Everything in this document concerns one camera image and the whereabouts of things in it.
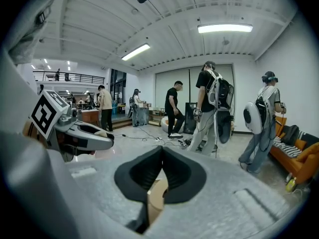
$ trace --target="hand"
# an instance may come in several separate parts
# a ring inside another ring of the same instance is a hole
[[[200,122],[200,117],[201,117],[201,115],[202,115],[202,112],[201,112],[200,108],[194,109],[193,114],[194,114],[194,120],[195,120],[196,122]]]

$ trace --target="fluorescent light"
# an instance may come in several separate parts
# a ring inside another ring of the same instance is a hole
[[[198,26],[198,33],[219,32],[219,31],[239,31],[251,32],[252,25],[248,24],[210,24]]]
[[[130,58],[136,56],[137,54],[140,54],[141,52],[143,52],[143,51],[145,51],[145,50],[147,50],[149,48],[150,48],[150,46],[147,43],[145,43],[142,46],[140,46],[140,47],[136,48],[135,50],[133,50],[132,52],[130,52],[129,54],[125,55],[122,58],[122,60],[127,61]]]

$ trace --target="roller blind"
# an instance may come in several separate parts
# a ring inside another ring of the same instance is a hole
[[[177,108],[185,114],[185,103],[189,102],[189,76],[188,70],[185,69],[156,74],[155,106],[165,107],[167,91],[174,86],[176,81],[183,82],[183,90],[177,93]]]
[[[190,69],[180,69],[169,71],[165,73],[156,74],[156,107],[164,108],[165,97],[167,91],[174,86],[176,81],[183,82],[183,91],[179,91],[177,94],[178,105],[180,111],[185,114],[185,103],[191,102],[196,103],[198,97],[198,88],[196,82],[198,75],[202,67],[195,67]],[[216,72],[220,73],[222,77],[228,81],[231,85],[234,85],[233,70],[231,65],[216,65]],[[233,108],[234,113],[235,95],[233,97]]]

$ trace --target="ceiling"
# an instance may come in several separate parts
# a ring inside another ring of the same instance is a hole
[[[258,59],[296,12],[291,0],[56,0],[35,57],[86,61],[127,73],[201,55]],[[254,28],[198,33],[200,24],[226,22]],[[144,43],[151,48],[121,60]]]

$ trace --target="yellow bottle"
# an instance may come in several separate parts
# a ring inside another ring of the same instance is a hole
[[[287,185],[286,185],[286,191],[292,192],[296,186],[296,177],[294,179],[291,179]]]

